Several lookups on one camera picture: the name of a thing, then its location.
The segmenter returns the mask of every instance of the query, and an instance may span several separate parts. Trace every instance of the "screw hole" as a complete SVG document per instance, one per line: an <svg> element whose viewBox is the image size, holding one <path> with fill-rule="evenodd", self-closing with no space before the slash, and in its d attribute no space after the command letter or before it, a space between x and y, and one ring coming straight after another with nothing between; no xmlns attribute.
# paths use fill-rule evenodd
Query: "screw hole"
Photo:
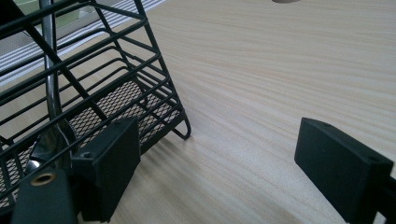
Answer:
<svg viewBox="0 0 396 224"><path fill-rule="evenodd" d="M93 156L93 154L91 152L81 153L82 158L91 158L92 156Z"/></svg>
<svg viewBox="0 0 396 224"><path fill-rule="evenodd" d="M55 176L56 175L54 173L45 173L45 174L39 175L36 178L34 178L30 184L32 186L37 186L37 187L43 186L43 185L46 185L46 184L52 182L52 180L55 179Z"/></svg>

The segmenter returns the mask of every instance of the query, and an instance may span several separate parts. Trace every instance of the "black plastic block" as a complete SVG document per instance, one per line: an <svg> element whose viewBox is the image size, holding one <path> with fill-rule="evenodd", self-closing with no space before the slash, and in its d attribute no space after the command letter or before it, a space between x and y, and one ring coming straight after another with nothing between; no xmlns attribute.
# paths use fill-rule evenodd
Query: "black plastic block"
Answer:
<svg viewBox="0 0 396 224"><path fill-rule="evenodd" d="M73 158L82 179L81 214L86 221L109 221L140 162L137 119L111 123Z"/></svg>
<svg viewBox="0 0 396 224"><path fill-rule="evenodd" d="M48 170L27 177L20 185L12 224L77 224L68 177Z"/></svg>
<svg viewBox="0 0 396 224"><path fill-rule="evenodd" d="M391 160L313 119L302 119L294 159L346 222L373 222Z"/></svg>

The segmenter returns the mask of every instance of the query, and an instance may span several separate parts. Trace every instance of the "desk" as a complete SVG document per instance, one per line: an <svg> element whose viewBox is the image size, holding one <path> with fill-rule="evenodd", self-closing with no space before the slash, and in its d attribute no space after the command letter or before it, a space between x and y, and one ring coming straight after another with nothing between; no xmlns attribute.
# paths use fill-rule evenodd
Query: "desk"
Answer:
<svg viewBox="0 0 396 224"><path fill-rule="evenodd" d="M170 133L142 157L111 223L345 223L294 163L300 120L396 161L395 11L392 0L152 9L192 137Z"/></svg>

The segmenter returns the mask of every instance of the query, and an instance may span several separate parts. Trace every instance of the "wire rack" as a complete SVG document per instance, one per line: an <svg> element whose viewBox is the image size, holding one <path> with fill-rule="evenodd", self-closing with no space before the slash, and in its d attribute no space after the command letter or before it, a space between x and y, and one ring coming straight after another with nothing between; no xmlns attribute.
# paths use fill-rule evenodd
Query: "wire rack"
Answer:
<svg viewBox="0 0 396 224"><path fill-rule="evenodd" d="M42 52L21 63L2 68L0 77L28 67L49 57L53 66L38 68L17 81L2 87L0 93L0 215L12 209L18 195L18 185L27 176L26 165L32 149L43 133L69 126L73 141L34 170L53 167L57 160L84 147L108 124L117 119L138 117L141 154L173 131L183 139L190 136L191 127L177 96L163 57L140 0L134 1L137 13L108 7L95 1L59 1L37 12L23 16L7 0L7 21L0 26L0 38L26 32ZM97 36L88 44L59 56L37 31L43 17L57 16L91 6L96 9L103 26L75 36L58 46L68 48L84 38ZM130 18L128 25L110 28L106 18L113 15ZM56 76L62 111L55 117L49 112L47 78ZM184 121L187 133L176 126Z"/></svg>

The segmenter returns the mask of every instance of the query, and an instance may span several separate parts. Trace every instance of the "black rectangular clamp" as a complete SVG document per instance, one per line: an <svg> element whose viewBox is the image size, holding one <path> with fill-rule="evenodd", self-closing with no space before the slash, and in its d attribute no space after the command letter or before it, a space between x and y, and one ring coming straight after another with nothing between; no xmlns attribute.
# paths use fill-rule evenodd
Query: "black rectangular clamp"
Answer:
<svg viewBox="0 0 396 224"><path fill-rule="evenodd" d="M393 162L330 124L302 119L294 159L346 222L396 221Z"/></svg>
<svg viewBox="0 0 396 224"><path fill-rule="evenodd" d="M65 170L45 170L23 179L12 224L77 224Z"/></svg>
<svg viewBox="0 0 396 224"><path fill-rule="evenodd" d="M86 221L109 221L140 162L137 119L112 122L72 157L81 179L81 214Z"/></svg>

